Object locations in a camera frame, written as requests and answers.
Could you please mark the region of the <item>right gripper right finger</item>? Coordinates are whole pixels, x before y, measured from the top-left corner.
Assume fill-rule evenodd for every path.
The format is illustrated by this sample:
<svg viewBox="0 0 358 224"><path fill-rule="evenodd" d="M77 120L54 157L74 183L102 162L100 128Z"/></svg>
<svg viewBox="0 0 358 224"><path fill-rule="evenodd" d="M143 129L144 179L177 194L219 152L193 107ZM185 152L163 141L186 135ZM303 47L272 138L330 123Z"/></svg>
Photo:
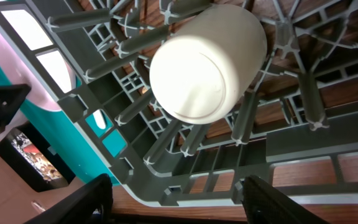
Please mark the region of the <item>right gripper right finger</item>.
<svg viewBox="0 0 358 224"><path fill-rule="evenodd" d="M242 204L252 224L327 224L256 175L245 178Z"/></svg>

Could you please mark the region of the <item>white round plate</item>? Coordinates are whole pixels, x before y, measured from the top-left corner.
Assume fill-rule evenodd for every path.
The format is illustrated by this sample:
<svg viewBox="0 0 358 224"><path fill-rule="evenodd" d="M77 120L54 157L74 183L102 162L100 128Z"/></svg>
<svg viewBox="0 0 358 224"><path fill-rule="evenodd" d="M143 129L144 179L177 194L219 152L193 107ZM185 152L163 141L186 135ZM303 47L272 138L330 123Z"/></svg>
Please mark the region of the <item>white round plate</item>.
<svg viewBox="0 0 358 224"><path fill-rule="evenodd" d="M26 10L3 11L2 14L30 50L37 50L52 45L52 41L40 24ZM37 59L63 92L66 93L74 89L76 86L75 73L58 50L38 55ZM31 91L27 95L27 99L31 103L47 111L56 112L61 110L60 106L52 99L1 33L0 67L12 84L26 83L31 87Z"/></svg>

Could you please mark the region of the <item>white plastic fork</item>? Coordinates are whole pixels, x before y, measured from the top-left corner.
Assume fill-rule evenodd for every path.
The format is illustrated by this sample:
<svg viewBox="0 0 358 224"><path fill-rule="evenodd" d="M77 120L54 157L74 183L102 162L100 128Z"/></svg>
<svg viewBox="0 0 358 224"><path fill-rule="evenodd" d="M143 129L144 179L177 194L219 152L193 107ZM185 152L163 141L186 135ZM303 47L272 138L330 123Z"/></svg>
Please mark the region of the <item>white plastic fork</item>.
<svg viewBox="0 0 358 224"><path fill-rule="evenodd" d="M106 122L101 110L97 110L93 113L93 118L99 129L106 129Z"/></svg>

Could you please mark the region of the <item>peanut shells and rice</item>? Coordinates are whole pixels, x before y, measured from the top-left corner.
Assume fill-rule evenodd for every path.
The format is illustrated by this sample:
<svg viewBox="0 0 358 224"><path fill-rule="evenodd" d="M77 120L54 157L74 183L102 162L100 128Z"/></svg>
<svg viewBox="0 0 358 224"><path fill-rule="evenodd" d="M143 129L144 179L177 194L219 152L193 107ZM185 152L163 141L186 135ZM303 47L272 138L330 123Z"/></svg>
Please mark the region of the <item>peanut shells and rice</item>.
<svg viewBox="0 0 358 224"><path fill-rule="evenodd" d="M63 177L24 133L14 133L12 135L11 144L36 170L43 180L51 182Z"/></svg>

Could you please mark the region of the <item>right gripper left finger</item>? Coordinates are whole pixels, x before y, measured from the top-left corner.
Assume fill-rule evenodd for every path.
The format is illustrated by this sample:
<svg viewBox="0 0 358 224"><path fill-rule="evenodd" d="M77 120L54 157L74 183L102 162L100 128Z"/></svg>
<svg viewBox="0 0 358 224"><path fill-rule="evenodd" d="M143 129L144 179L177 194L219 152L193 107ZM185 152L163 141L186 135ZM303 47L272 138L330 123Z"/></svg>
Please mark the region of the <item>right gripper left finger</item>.
<svg viewBox="0 0 358 224"><path fill-rule="evenodd" d="M112 183L101 174L25 224L110 223Z"/></svg>

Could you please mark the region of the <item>white cup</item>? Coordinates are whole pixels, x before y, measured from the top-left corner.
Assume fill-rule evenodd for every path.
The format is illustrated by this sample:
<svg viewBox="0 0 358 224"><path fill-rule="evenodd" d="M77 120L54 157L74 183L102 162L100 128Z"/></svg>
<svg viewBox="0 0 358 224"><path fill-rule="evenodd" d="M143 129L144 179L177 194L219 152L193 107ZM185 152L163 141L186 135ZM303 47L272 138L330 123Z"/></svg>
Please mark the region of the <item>white cup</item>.
<svg viewBox="0 0 358 224"><path fill-rule="evenodd" d="M156 51L150 86L160 106L190 124L230 112L264 64L267 38L258 18L216 4L192 18Z"/></svg>

